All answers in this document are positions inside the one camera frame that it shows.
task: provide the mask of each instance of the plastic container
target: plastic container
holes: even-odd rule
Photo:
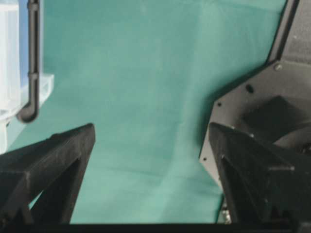
[[[15,115],[28,102],[28,0],[0,0],[0,154],[26,127]],[[50,96],[54,75],[43,73],[43,3],[40,1],[40,106]]]
[[[0,121],[20,108],[19,5],[0,0]]]

